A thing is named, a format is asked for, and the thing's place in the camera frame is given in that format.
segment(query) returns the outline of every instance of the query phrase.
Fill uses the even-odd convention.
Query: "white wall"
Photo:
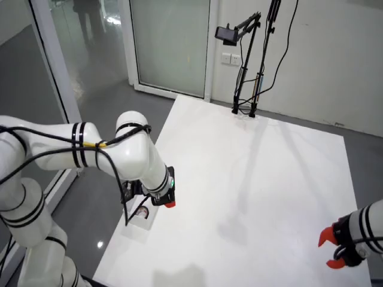
[[[25,0],[0,0],[0,45],[31,24]]]
[[[259,70],[265,18],[271,0],[221,0],[218,24],[237,25],[262,13],[247,79]],[[282,0],[270,36],[263,88],[271,85],[285,50],[295,0]],[[244,57],[250,35],[243,40]],[[212,98],[232,102],[239,67],[221,64],[222,52],[237,47],[217,43]],[[241,97],[249,98],[252,84]],[[300,0],[289,51],[274,88],[261,95],[259,109],[383,136],[383,1]]]

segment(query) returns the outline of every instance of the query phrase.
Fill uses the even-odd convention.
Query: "door frame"
[[[32,17],[32,27],[62,118],[66,123],[82,122],[48,0],[25,0],[25,4]],[[46,194],[45,203],[51,213],[80,171],[75,169],[57,171],[47,188],[43,190]],[[26,249],[16,242],[12,241],[11,246],[0,278],[0,286],[5,286],[11,279],[25,254]],[[0,259],[3,258],[6,247],[0,251]]]
[[[206,53],[206,71],[205,71],[205,91],[203,100],[210,102],[211,90],[214,73],[215,59],[215,28],[218,25],[218,1],[210,0],[209,7],[209,26],[208,26],[208,49]],[[123,32],[123,41],[125,49],[125,58],[129,84],[134,86],[135,90],[144,91],[158,96],[175,99],[179,92],[147,86],[139,82],[136,49],[133,35],[132,14],[130,11],[130,0],[118,0],[118,8],[121,14],[121,28]]]

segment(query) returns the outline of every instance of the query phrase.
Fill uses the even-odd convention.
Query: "wire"
[[[137,214],[137,212],[138,212],[138,209],[140,209],[140,207],[142,207],[142,205],[144,205],[145,201],[147,201],[149,197],[150,197],[150,195],[145,196],[145,198],[143,199],[143,201],[140,202],[140,204],[137,206],[137,208],[133,211],[132,215],[131,215],[131,216],[129,217],[129,219],[127,220],[127,223],[129,223],[130,220],[132,220],[132,218],[133,218],[134,216],[136,216],[136,214]]]
[[[239,45],[241,46],[241,61],[242,61],[241,67],[243,67],[244,66],[244,55],[242,53],[242,38],[241,38],[241,40],[239,40]]]
[[[5,126],[0,126],[0,133],[13,132],[15,130],[22,130],[22,131],[33,133],[35,135],[43,136],[43,137],[46,137],[46,138],[57,139],[57,140],[63,141],[63,142],[69,142],[71,144],[78,144],[78,145],[92,147],[92,148],[96,148],[97,147],[95,143],[81,142],[81,141],[76,141],[76,140],[72,140],[72,139],[67,139],[67,138],[64,138],[62,136],[56,136],[56,135],[51,135],[49,133],[39,132],[37,130],[30,129],[30,128],[27,128],[27,127],[5,127]],[[123,134],[123,135],[121,135],[121,136],[119,136],[119,137],[117,137],[115,139],[112,139],[112,140],[110,140],[108,142],[100,143],[98,145],[98,147],[99,148],[105,148],[108,145],[116,144],[118,142],[123,141],[124,139],[127,139],[127,138],[131,137],[132,135],[134,135],[134,134],[136,134],[136,133],[138,133],[138,132],[140,132],[142,130],[146,130],[148,133],[150,133],[151,127],[148,124],[146,124],[144,126],[135,127],[134,129],[128,131],[127,133],[125,133],[125,134]]]
[[[7,249],[5,250],[5,253],[4,253],[4,256],[3,258],[1,259],[1,262],[0,262],[0,278],[1,278],[1,274],[2,274],[2,271],[4,269],[4,266],[5,266],[5,262],[7,260],[7,257],[9,255],[9,253],[11,252],[12,250],[12,247],[11,247],[11,242],[12,242],[12,239],[13,239],[13,236],[12,234],[10,235],[10,238],[8,240],[8,244],[7,244]]]
[[[362,243],[362,242],[381,241],[381,240],[383,240],[383,236],[355,239],[351,242],[341,244],[334,251],[334,260],[339,260],[342,257],[342,254],[345,252],[345,249],[347,247],[352,247],[355,244]]]
[[[17,173],[19,173],[22,169],[24,169],[28,164],[30,164],[31,162],[37,160],[38,158],[41,158],[41,157],[45,157],[47,155],[52,155],[52,154],[61,154],[61,153],[64,153],[64,152],[73,152],[73,151],[97,151],[101,154],[103,154],[107,160],[109,161],[111,167],[112,167],[112,170],[113,170],[113,173],[114,173],[114,177],[118,183],[118,188],[120,190],[120,193],[121,193],[121,197],[123,198],[124,197],[124,192],[123,192],[123,187],[122,187],[122,184],[121,184],[121,181],[120,181],[120,177],[118,175],[118,171],[117,171],[117,168],[115,167],[115,164],[112,160],[112,158],[110,157],[110,155],[108,153],[106,153],[104,150],[102,149],[97,149],[97,148],[92,148],[92,147],[89,147],[89,146],[78,146],[78,147],[71,147],[71,148],[60,148],[60,149],[55,149],[55,150],[52,150],[52,151],[44,151],[40,154],[37,154],[33,157],[30,157],[29,159],[27,159],[26,161],[24,161],[18,168],[14,169],[11,173],[9,173],[6,177],[2,178],[0,180],[0,185],[2,185],[4,182],[6,182],[7,180],[9,180],[10,178],[12,178],[14,175],[16,175]],[[124,206],[124,215],[125,215],[125,225],[127,225],[127,209],[126,209],[126,203],[123,204]]]
[[[285,52],[284,52],[284,54],[283,54],[281,60],[279,61],[278,66],[276,67],[276,71],[275,71],[275,74],[274,74],[273,83],[272,83],[272,85],[271,85],[269,88],[267,88],[266,90],[261,91],[261,92],[258,94],[258,96],[259,96],[260,94],[266,93],[267,91],[271,90],[272,87],[273,87],[274,84],[275,84],[276,76],[277,76],[277,74],[278,74],[279,67],[281,66],[281,63],[282,63],[284,57],[286,56],[287,51],[288,51],[288,48],[289,48],[291,27],[292,27],[292,25],[293,25],[293,21],[294,21],[294,18],[295,18],[295,14],[296,14],[296,11],[297,11],[297,8],[298,8],[298,3],[299,3],[299,0],[296,0],[296,4],[295,4],[295,8],[294,8],[294,13],[293,13],[293,16],[292,16],[292,18],[291,18],[290,25],[289,25],[289,27],[288,27],[286,50],[285,50]],[[265,25],[265,39],[264,39],[264,41],[263,41],[263,53],[266,52],[266,51],[265,51],[265,45],[266,45],[266,31],[267,31],[267,26],[268,26],[268,23],[267,23],[267,20],[266,20],[266,25]],[[252,96],[251,98],[249,98],[249,99],[247,99],[247,100],[244,100],[244,102],[243,102],[243,103],[240,103],[239,105],[243,105],[243,104],[245,104],[245,103],[248,103],[248,102],[250,102],[250,101],[253,100],[253,99],[254,99],[254,96]]]
[[[276,76],[277,76],[277,74],[278,74],[279,67],[281,66],[281,63],[282,63],[282,61],[283,61],[283,59],[284,59],[284,57],[286,56],[287,51],[288,51],[288,46],[289,46],[289,43],[290,43],[290,32],[291,32],[291,27],[292,27],[292,25],[293,25],[293,21],[294,21],[294,18],[295,18],[295,14],[296,14],[296,12],[297,12],[298,3],[299,3],[299,0],[297,0],[297,2],[296,2],[296,4],[295,4],[294,13],[293,13],[293,16],[292,16],[292,18],[291,18],[290,26],[288,27],[286,50],[285,50],[285,53],[283,54],[281,60],[279,61],[278,66],[276,67],[276,71],[275,71],[275,74],[274,74],[274,80],[273,80],[273,83],[271,84],[271,86],[270,86],[269,88],[267,88],[266,90],[261,91],[258,95],[263,94],[263,93],[266,93],[267,91],[271,90],[272,87],[273,87],[274,84],[275,84],[275,80],[276,80]]]
[[[17,173],[19,173],[28,164],[30,164],[31,162],[35,161],[36,159],[38,159],[40,157],[44,157],[46,155],[64,153],[64,152],[94,151],[94,152],[100,152],[109,161],[109,163],[110,163],[110,165],[112,167],[113,173],[114,173],[114,177],[115,177],[115,179],[116,179],[116,181],[118,183],[118,188],[120,190],[121,198],[123,199],[124,192],[123,192],[123,187],[122,187],[122,184],[121,184],[121,181],[120,181],[120,177],[118,175],[117,168],[115,167],[115,164],[114,164],[112,158],[109,156],[109,154],[107,154],[105,151],[101,150],[101,147],[106,147],[106,146],[109,146],[109,145],[112,145],[112,144],[119,143],[122,140],[127,139],[127,138],[133,136],[134,134],[136,134],[136,133],[138,133],[138,132],[140,132],[142,130],[145,130],[145,131],[147,131],[147,133],[150,133],[151,127],[148,124],[146,124],[144,126],[138,126],[138,127],[135,127],[134,129],[128,131],[127,133],[125,133],[125,134],[115,138],[115,139],[112,139],[112,140],[110,140],[110,141],[108,141],[106,143],[100,143],[100,144],[98,144],[98,143],[80,142],[80,141],[73,141],[71,139],[63,138],[61,136],[51,135],[51,134],[48,134],[48,133],[39,132],[37,130],[29,129],[27,127],[5,127],[5,126],[0,126],[0,133],[3,133],[3,132],[13,132],[15,130],[23,130],[23,131],[30,132],[30,133],[33,133],[33,134],[36,134],[36,135],[40,135],[40,136],[44,136],[44,137],[47,137],[47,138],[57,139],[59,141],[70,142],[72,144],[79,144],[79,145],[84,145],[84,146],[78,146],[78,147],[74,147],[73,146],[73,147],[70,147],[70,148],[56,149],[56,150],[46,151],[46,152],[42,152],[40,154],[37,154],[37,155],[29,158],[28,160],[26,160],[24,163],[22,163],[18,168],[13,170],[6,177],[2,178],[0,180],[0,185],[2,185],[4,182],[6,182],[10,178],[12,178]],[[125,202],[123,202],[123,207],[124,207],[125,225],[127,225],[128,218],[127,218],[127,208],[126,208],[126,203]]]
[[[50,138],[50,139],[57,139],[59,141],[69,142],[71,144],[78,144],[78,145],[83,145],[83,146],[95,147],[95,144],[93,144],[93,143],[80,142],[80,141],[76,141],[76,140],[72,140],[72,139],[67,139],[67,138],[64,138],[62,136],[55,136],[55,135],[51,135],[49,133],[39,132],[37,130],[29,129],[27,127],[5,127],[5,126],[0,126],[0,133],[13,132],[15,130],[22,130],[24,132],[34,133],[35,135],[43,136],[43,137]],[[102,144],[100,144],[99,147],[100,148],[105,148],[106,145],[104,143],[102,143]]]

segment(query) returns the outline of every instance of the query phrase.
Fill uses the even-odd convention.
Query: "orange tip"
[[[167,208],[172,208],[172,207],[175,206],[175,201],[172,201],[172,202],[170,202],[170,203],[165,203],[165,206],[166,206]]]
[[[336,241],[335,237],[334,237],[334,232],[333,232],[333,227],[326,227],[322,232],[321,232],[321,235],[319,237],[319,243],[318,243],[318,247],[321,247],[322,244],[324,242],[326,242],[326,240],[328,240],[329,242],[335,244],[335,245],[338,245],[338,242]]]
[[[339,260],[328,260],[326,264],[332,269],[340,269],[346,266],[346,262],[343,258]]]

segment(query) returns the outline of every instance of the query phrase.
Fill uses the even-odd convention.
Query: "black stand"
[[[251,110],[249,113],[249,117],[252,117],[252,118],[256,117],[256,110],[257,110],[257,105],[258,105],[259,96],[260,96],[259,94],[261,92],[260,89],[262,87],[262,81],[263,81],[263,66],[265,65],[266,50],[268,48],[270,34],[274,33],[275,31],[275,27],[272,27],[272,24],[275,23],[280,5],[281,5],[281,0],[272,0],[270,9],[269,9],[269,14],[267,19],[267,21],[269,22],[269,27],[266,34],[265,45],[263,47],[261,67],[259,69],[259,72],[257,73],[257,80],[255,83],[255,89],[253,91],[253,96],[252,96],[253,101],[251,102]]]
[[[84,280],[87,280],[92,287],[106,287],[105,285],[101,284],[101,283],[98,283],[92,279],[89,279],[88,277],[85,277],[85,276],[82,276],[81,277],[84,279]]]
[[[241,70],[239,72],[239,77],[240,77],[239,84],[237,81],[236,86],[235,86],[234,99],[233,99],[233,109],[232,109],[233,114],[238,114],[238,108],[239,108],[238,100],[239,100],[239,96],[241,95],[242,86],[244,85],[244,81],[246,79],[247,65],[249,63],[251,49],[253,48],[254,37],[256,35],[257,28],[261,26],[261,23],[259,22],[259,18],[255,23],[253,23],[252,25],[250,25],[249,27],[244,29],[244,31],[242,32],[243,34],[241,34],[241,37],[239,37],[240,35],[238,35],[238,38],[240,39],[246,33],[250,33],[251,30],[253,30],[253,34],[251,34],[249,49],[247,50],[245,65],[243,67],[241,67]]]
[[[245,81],[245,77],[247,73],[247,65],[249,63],[250,53],[253,47],[256,30],[258,27],[261,26],[261,23],[259,22],[260,18],[261,18],[261,14],[259,12],[256,12],[251,17],[246,19],[246,21],[243,21],[241,24],[234,27],[234,30],[231,30],[229,28],[229,24],[227,24],[226,28],[217,27],[217,30],[215,31],[215,37],[219,40],[223,40],[224,45],[230,45],[230,46],[237,46],[237,42],[246,33],[250,33],[251,31],[253,32],[253,34],[251,35],[250,46],[247,51],[245,65],[241,66],[241,70],[239,70],[237,83],[235,86],[233,109],[232,109],[233,114],[238,113],[238,109],[239,109],[238,100],[239,100],[239,96],[241,95],[242,86],[244,85],[244,81]]]

